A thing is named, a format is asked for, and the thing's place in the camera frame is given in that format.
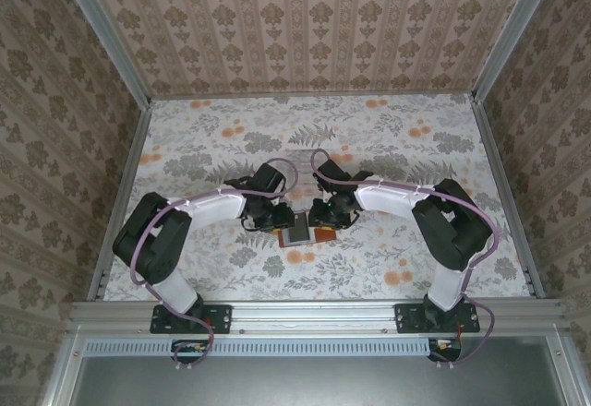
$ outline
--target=purple cable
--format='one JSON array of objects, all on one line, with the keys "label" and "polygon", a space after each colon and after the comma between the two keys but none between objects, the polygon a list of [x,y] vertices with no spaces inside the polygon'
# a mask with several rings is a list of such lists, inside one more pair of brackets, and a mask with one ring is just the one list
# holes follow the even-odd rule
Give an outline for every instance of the purple cable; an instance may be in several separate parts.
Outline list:
[{"label": "purple cable", "polygon": [[479,302],[475,302],[470,297],[468,297],[465,293],[465,290],[468,286],[468,282],[470,281],[470,277],[472,276],[472,272],[473,272],[474,268],[476,267],[476,265],[481,263],[486,258],[490,257],[492,255],[492,253],[495,252],[497,250],[497,247],[499,246],[499,239],[500,239],[501,235],[499,234],[499,228],[497,227],[497,225],[494,223],[494,221],[492,221],[492,219],[482,209],[478,208],[477,206],[472,205],[472,204],[468,203],[467,201],[462,200],[461,198],[454,197],[454,196],[448,196],[447,194],[443,194],[441,192],[434,191],[433,189],[428,189],[426,187],[420,187],[420,186],[417,187],[417,186],[407,185],[404,183],[390,182],[390,181],[386,181],[386,180],[380,180],[380,181],[378,181],[378,180],[364,180],[364,181],[353,181],[353,182],[345,182],[342,180],[333,180],[333,179],[327,177],[326,175],[324,175],[323,173],[321,173],[318,170],[318,168],[316,167],[316,164],[314,162],[314,157],[316,157],[316,155],[320,152],[323,153],[327,157],[327,159],[329,159],[331,157],[330,154],[326,150],[320,149],[320,148],[315,149],[314,152],[312,152],[312,155],[310,156],[310,165],[312,166],[312,171],[314,172],[314,174],[317,175],[318,177],[320,177],[322,180],[327,181],[328,183],[333,183],[335,185],[377,185],[377,186],[387,185],[387,186],[395,187],[398,189],[403,189],[405,191],[414,191],[414,192],[421,193],[421,194],[429,194],[434,197],[439,197],[439,198],[442,198],[445,200],[452,201],[454,203],[457,203],[460,206],[464,206],[465,208],[472,210],[478,217],[480,217],[483,221],[485,221],[486,224],[490,227],[490,230],[492,231],[492,235],[493,235],[492,246],[487,250],[487,252],[485,252],[482,256],[476,258],[474,260],[474,262],[468,266],[468,271],[465,273],[464,283],[462,284],[462,288],[460,290],[461,291],[460,294],[464,296],[464,299],[468,303],[472,303],[474,306],[484,309],[490,315],[490,324],[488,325],[487,332],[485,333],[482,341],[466,357],[463,357],[463,358],[453,362],[453,364],[461,364],[461,363],[466,362],[470,358],[472,358],[478,351],[480,351],[480,349],[488,341],[488,338],[490,337],[490,334],[492,333],[492,330],[495,326],[495,316],[494,316],[493,312],[490,310],[490,308],[484,306],[483,304],[481,304]]},{"label": "purple cable", "polygon": [[178,312],[176,309],[174,309],[172,306],[170,306],[168,303],[166,303],[163,300],[163,298],[145,280],[143,280],[143,281],[138,280],[138,278],[136,276],[136,267],[138,266],[139,253],[140,253],[142,247],[144,246],[144,244],[146,243],[146,239],[148,238],[148,235],[150,235],[151,230],[154,228],[154,226],[156,226],[158,221],[164,215],[166,215],[166,213],[168,213],[168,211],[170,211],[174,208],[178,208],[179,206],[183,206],[183,205],[186,205],[191,202],[200,201],[205,198],[216,197],[216,196],[250,195],[250,196],[260,196],[260,197],[269,197],[269,198],[283,197],[285,194],[287,194],[288,192],[290,192],[292,189],[294,189],[296,187],[297,180],[299,178],[299,174],[298,174],[296,166],[294,165],[294,163],[292,161],[289,161],[287,159],[282,159],[282,158],[273,158],[273,159],[268,160],[267,162],[272,162],[272,161],[283,161],[283,162],[289,164],[289,166],[294,170],[294,182],[287,189],[285,189],[283,192],[268,193],[268,192],[259,192],[259,191],[248,191],[248,190],[243,190],[243,189],[216,189],[214,191],[206,192],[205,194],[200,194],[198,196],[183,198],[181,200],[177,200],[177,201],[169,204],[168,206],[166,206],[162,210],[160,210],[154,216],[154,218],[148,223],[148,226],[146,226],[146,229],[144,230],[143,233],[141,233],[141,236],[139,237],[138,244],[136,245],[136,248],[133,251],[133,255],[131,257],[131,263],[129,264],[129,277],[131,278],[131,280],[134,282],[134,284],[136,284],[138,286],[143,286],[144,288],[146,288],[146,290],[149,293],[151,293],[156,298],[156,300],[158,300],[158,302],[160,304],[162,304],[166,309],[168,309],[175,316],[178,316],[180,318],[184,318],[185,320],[193,321],[193,322],[203,326],[208,331],[208,335],[209,335],[208,346],[205,349],[205,351],[203,352],[203,354],[192,364],[181,364],[178,361],[178,358],[177,358],[178,350],[183,347],[183,346],[180,346],[180,344],[182,344],[182,343],[179,343],[179,346],[177,346],[175,349],[175,354],[173,357],[177,367],[180,367],[181,365],[183,365],[184,367],[192,367],[193,365],[200,364],[205,359],[207,354],[210,353],[211,347],[213,346],[213,329],[211,328],[210,325],[205,323],[200,318],[196,318],[195,316],[188,316],[182,312]]}]

